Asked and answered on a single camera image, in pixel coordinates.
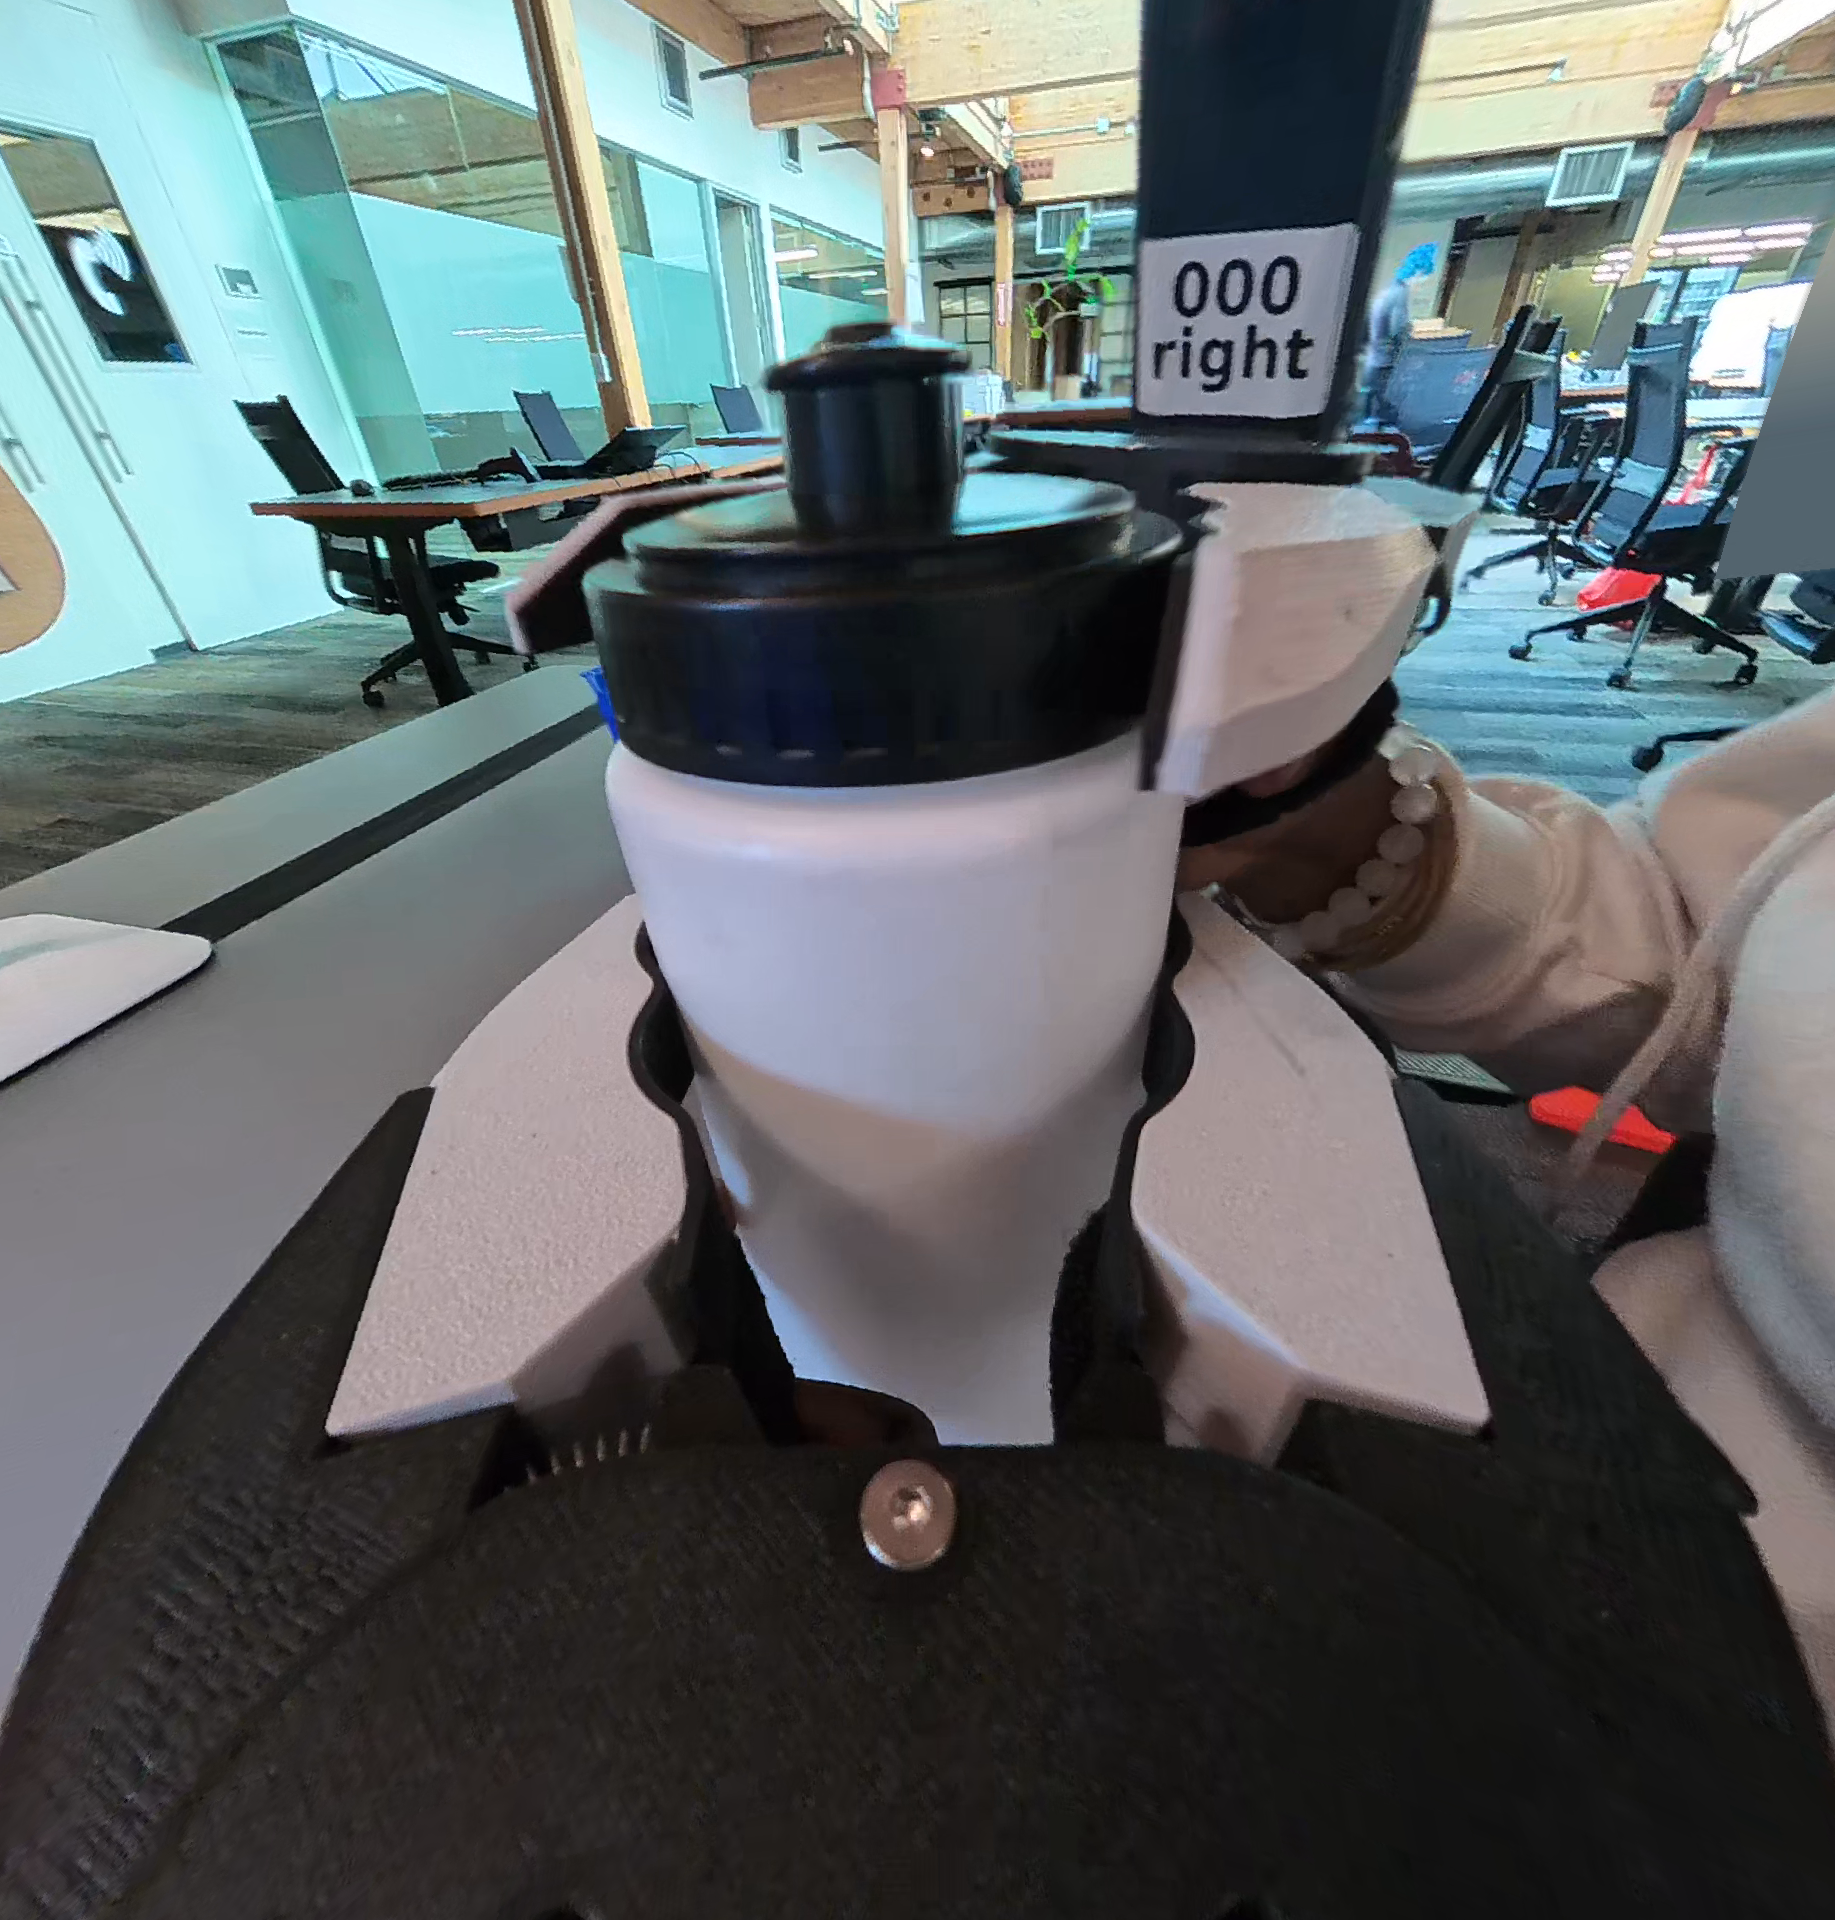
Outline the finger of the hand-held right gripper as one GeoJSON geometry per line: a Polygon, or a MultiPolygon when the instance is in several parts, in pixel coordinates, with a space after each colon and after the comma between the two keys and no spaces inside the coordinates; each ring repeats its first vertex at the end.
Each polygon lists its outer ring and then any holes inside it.
{"type": "Polygon", "coordinates": [[[1323,749],[1396,670],[1436,543],[1406,494],[1193,485],[1179,636],[1161,645],[1146,787],[1220,793],[1323,749]]]}
{"type": "Polygon", "coordinates": [[[735,495],[609,495],[581,518],[506,599],[506,623],[517,655],[592,649],[595,619],[584,581],[595,566],[623,557],[623,541],[641,526],[735,495]]]}

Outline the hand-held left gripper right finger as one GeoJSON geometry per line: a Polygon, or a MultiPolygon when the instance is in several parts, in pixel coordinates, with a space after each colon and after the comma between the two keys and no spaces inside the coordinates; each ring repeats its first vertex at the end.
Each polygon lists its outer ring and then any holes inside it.
{"type": "Polygon", "coordinates": [[[1140,1100],[1053,1309],[1053,1437],[1271,1469],[1312,1409],[1457,1439],[1491,1415],[1384,1054],[1182,900],[1140,1100]]]}

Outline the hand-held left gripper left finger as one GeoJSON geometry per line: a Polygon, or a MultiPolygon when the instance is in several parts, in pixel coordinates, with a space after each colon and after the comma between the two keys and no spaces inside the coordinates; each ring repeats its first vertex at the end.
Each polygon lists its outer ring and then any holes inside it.
{"type": "Polygon", "coordinates": [[[649,1277],[686,1203],[679,1125],[625,1043],[652,982],[621,900],[511,988],[430,1083],[326,1435],[511,1409],[546,1446],[649,1437],[686,1358],[649,1277]]]}

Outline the black bottle lid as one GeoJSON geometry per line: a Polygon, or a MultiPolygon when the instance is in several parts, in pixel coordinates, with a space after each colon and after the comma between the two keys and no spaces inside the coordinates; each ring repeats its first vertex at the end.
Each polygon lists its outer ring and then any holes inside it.
{"type": "Polygon", "coordinates": [[[1181,531],[1105,483],[967,472],[967,370],[891,325],[836,327],[765,377],[782,491],[670,510],[584,565],[627,750],[707,780],[904,787],[1143,728],[1181,531]]]}

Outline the white plastic bottle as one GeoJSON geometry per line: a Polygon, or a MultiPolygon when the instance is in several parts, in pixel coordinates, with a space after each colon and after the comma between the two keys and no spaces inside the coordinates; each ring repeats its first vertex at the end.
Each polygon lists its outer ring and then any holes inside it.
{"type": "Polygon", "coordinates": [[[606,795],[790,1368],[951,1446],[1047,1442],[1056,1285],[1143,1098],[1179,860],[1138,736],[824,788],[614,749],[606,795]]]}

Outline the person's right hand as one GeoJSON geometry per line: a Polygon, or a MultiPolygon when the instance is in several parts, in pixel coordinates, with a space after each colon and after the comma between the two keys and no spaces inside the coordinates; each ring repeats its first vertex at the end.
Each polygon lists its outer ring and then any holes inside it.
{"type": "Polygon", "coordinates": [[[1296,923],[1324,908],[1373,857],[1381,837],[1396,823],[1393,792],[1384,756],[1371,752],[1346,779],[1280,821],[1182,848],[1177,891],[1220,891],[1257,923],[1296,923]]]}

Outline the person's left hand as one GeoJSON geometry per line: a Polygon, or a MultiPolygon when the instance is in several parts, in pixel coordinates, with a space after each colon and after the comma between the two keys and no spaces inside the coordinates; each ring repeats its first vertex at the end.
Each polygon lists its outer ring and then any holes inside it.
{"type": "Polygon", "coordinates": [[[939,1445],[931,1422],[894,1395],[845,1383],[795,1381],[790,1403],[797,1442],[805,1446],[915,1458],[939,1445]]]}

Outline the wooden desk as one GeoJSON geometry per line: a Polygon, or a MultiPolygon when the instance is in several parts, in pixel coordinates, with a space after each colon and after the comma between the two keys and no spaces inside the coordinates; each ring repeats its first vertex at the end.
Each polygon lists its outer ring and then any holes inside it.
{"type": "MultiPolygon", "coordinates": [[[[375,490],[375,500],[369,501],[353,501],[348,495],[343,495],[315,509],[311,505],[297,507],[293,495],[284,494],[280,498],[257,500],[248,510],[259,521],[284,526],[297,526],[297,515],[352,521],[366,518],[384,524],[392,531],[421,521],[428,524],[426,546],[430,557],[487,559],[500,566],[507,556],[541,554],[549,546],[554,546],[581,518],[595,513],[597,505],[609,495],[686,495],[696,490],[725,491],[774,483],[779,475],[782,457],[777,445],[757,441],[735,448],[682,451],[659,458],[644,472],[621,479],[571,479],[568,483],[552,483],[533,476],[528,469],[507,468],[492,479],[472,479],[467,483],[446,483],[434,487],[420,485],[392,490],[370,485],[375,490]]],[[[455,656],[458,649],[465,649],[480,664],[492,658],[522,658],[522,655],[517,655],[511,647],[510,636],[482,636],[470,627],[465,630],[446,627],[444,632],[438,632],[438,638],[451,644],[455,656]]],[[[387,697],[387,690],[394,689],[397,681],[384,689],[384,697],[387,697]]]]}

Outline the green plant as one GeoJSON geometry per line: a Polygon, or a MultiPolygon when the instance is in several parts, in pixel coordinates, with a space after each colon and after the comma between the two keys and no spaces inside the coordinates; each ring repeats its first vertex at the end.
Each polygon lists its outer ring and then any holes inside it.
{"type": "Polygon", "coordinates": [[[1089,308],[1099,308],[1115,297],[1115,278],[1103,270],[1089,270],[1084,256],[1093,229],[1090,207],[1041,208],[1061,220],[1056,227],[1059,248],[1055,254],[1055,270],[1039,284],[1026,300],[1019,300],[1019,320],[1033,343],[1055,343],[1061,325],[1082,325],[1089,308]]]}

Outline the orange sheet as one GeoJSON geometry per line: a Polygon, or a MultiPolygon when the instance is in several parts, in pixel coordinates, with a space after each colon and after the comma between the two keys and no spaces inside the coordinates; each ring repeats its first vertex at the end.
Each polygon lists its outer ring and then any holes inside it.
{"type": "MultiPolygon", "coordinates": [[[[1583,1087],[1562,1087],[1527,1100],[1533,1123],[1580,1137],[1599,1116],[1601,1096],[1583,1087]]],[[[1607,1132],[1607,1143],[1643,1156],[1666,1156],[1676,1137],[1656,1128],[1637,1106],[1626,1106],[1607,1132]]]]}

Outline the wooden pillar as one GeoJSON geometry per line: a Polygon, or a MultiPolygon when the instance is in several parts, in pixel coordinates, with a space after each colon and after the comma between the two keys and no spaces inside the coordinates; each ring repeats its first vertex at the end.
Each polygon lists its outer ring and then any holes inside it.
{"type": "Polygon", "coordinates": [[[584,325],[597,401],[610,436],[649,425],[641,348],[605,173],[605,148],[569,2],[517,2],[538,138],[568,254],[571,300],[584,325]]]}
{"type": "Polygon", "coordinates": [[[881,187],[881,270],[886,321],[911,325],[909,132],[903,103],[875,110],[881,187]]]}
{"type": "Polygon", "coordinates": [[[1617,290],[1622,290],[1624,285],[1640,285],[1647,274],[1654,245],[1668,227],[1680,180],[1689,168],[1691,156],[1695,156],[1699,136],[1701,132],[1698,124],[1685,123],[1666,138],[1654,166],[1654,177],[1642,207],[1640,222],[1629,243],[1629,260],[1624,261],[1624,272],[1617,278],[1617,290]]]}

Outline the row of black office chairs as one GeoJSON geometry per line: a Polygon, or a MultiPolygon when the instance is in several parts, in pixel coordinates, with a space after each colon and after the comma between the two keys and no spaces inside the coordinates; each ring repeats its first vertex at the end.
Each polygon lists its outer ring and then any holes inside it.
{"type": "Polygon", "coordinates": [[[1763,656],[1835,672],[1835,569],[1743,573],[1722,556],[1768,404],[1698,400],[1692,325],[1635,325],[1622,396],[1585,406],[1552,377],[1523,407],[1485,505],[1533,541],[1474,565],[1476,586],[1506,565],[1536,566],[1554,618],[1504,647],[1512,670],[1601,641],[1601,685],[1635,689],[1656,649],[1720,662],[1716,693],[1746,693],[1763,656]],[[1580,616],[1577,588],[1601,569],[1659,574],[1642,607],[1580,616]]]}

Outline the white door with window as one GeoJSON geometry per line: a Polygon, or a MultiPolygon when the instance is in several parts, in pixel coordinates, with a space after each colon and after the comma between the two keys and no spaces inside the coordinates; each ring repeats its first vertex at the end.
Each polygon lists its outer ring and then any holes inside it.
{"type": "Polygon", "coordinates": [[[74,394],[41,235],[0,164],[0,461],[35,509],[64,566],[64,610],[35,644],[0,658],[0,707],[144,667],[183,627],[139,543],[121,472],[74,394]]]}

